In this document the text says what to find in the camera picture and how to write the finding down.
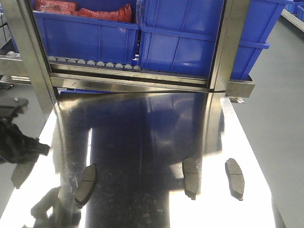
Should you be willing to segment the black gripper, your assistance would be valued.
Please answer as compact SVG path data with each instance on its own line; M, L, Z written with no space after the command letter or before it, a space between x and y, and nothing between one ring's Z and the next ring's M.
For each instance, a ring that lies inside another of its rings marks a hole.
M0 120L0 159L9 163L23 163L24 156L48 155L50 146L39 142L38 138L24 136L19 127Z

